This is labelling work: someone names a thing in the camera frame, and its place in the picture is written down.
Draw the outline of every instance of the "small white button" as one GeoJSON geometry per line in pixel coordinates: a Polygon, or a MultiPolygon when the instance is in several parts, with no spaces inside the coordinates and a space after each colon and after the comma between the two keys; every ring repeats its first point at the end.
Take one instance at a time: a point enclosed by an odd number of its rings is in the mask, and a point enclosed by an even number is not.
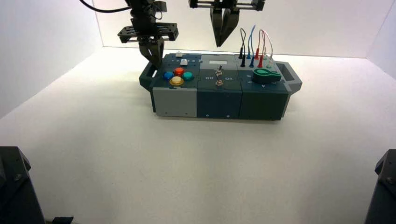
{"type": "Polygon", "coordinates": [[[182,59],[182,60],[180,61],[180,65],[188,65],[187,59],[182,59]]]}

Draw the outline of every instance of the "blue wire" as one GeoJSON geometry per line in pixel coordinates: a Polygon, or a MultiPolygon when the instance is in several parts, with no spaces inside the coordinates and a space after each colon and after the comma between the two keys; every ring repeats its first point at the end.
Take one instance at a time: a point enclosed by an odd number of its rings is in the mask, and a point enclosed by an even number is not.
{"type": "Polygon", "coordinates": [[[252,31],[250,32],[249,39],[247,40],[247,59],[250,59],[250,46],[252,46],[252,55],[254,55],[254,50],[253,50],[253,31],[255,30],[256,25],[253,26],[252,31]]]}

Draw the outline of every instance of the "white wall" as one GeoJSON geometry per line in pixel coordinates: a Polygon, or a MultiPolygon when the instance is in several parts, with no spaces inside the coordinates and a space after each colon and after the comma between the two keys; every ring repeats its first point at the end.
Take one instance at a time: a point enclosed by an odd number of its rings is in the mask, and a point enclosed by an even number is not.
{"type": "MultiPolygon", "coordinates": [[[[221,48],[216,48],[209,9],[190,9],[188,0],[168,0],[164,22],[177,22],[179,37],[166,42],[167,49],[239,51],[236,30],[221,48]]],[[[393,0],[267,0],[263,12],[244,10],[239,26],[246,30],[254,24],[268,30],[275,53],[312,56],[365,58],[393,0]]],[[[124,0],[94,0],[98,8],[118,8],[124,0]]],[[[122,44],[117,33],[131,25],[129,11],[98,13],[104,46],[137,47],[122,44]]]]}
{"type": "Polygon", "coordinates": [[[101,47],[77,0],[1,1],[0,118],[101,47]]]}
{"type": "Polygon", "coordinates": [[[396,79],[396,3],[389,11],[367,58],[396,79]]]}

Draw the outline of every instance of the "black cable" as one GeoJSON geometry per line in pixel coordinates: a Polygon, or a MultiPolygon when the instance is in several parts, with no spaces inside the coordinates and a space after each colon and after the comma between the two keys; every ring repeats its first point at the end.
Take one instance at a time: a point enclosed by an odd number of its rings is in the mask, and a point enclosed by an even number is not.
{"type": "Polygon", "coordinates": [[[88,3],[86,3],[83,0],[80,0],[80,2],[83,5],[85,5],[86,7],[90,8],[91,10],[93,10],[95,12],[98,12],[98,13],[117,13],[117,12],[122,12],[122,11],[125,11],[125,10],[132,9],[132,7],[124,7],[124,8],[117,8],[117,9],[111,9],[111,10],[104,10],[104,9],[98,9],[98,8],[93,7],[93,6],[90,6],[90,5],[88,5],[88,3]]]}
{"type": "Polygon", "coordinates": [[[157,18],[157,17],[155,17],[154,15],[151,15],[152,17],[154,17],[155,19],[157,19],[157,20],[161,20],[162,19],[162,11],[161,11],[161,9],[158,7],[158,5],[156,5],[156,4],[152,4],[153,6],[155,6],[157,9],[158,9],[158,11],[160,11],[161,12],[161,17],[160,18],[157,18]]]}
{"type": "Polygon", "coordinates": [[[242,39],[242,46],[243,47],[243,55],[246,54],[246,49],[245,49],[245,38],[246,38],[246,32],[243,28],[240,29],[240,37],[242,39]]]}

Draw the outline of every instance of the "screw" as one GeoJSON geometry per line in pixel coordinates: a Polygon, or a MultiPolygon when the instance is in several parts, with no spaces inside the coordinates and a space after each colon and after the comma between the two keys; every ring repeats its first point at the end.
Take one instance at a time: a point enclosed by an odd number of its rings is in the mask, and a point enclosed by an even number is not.
{"type": "Polygon", "coordinates": [[[393,180],[392,177],[386,178],[386,182],[388,182],[388,184],[390,184],[390,185],[394,185],[395,184],[395,180],[393,180]]]}
{"type": "Polygon", "coordinates": [[[22,178],[22,175],[21,174],[17,174],[14,177],[14,181],[16,182],[16,181],[20,180],[21,178],[22,178]]]}

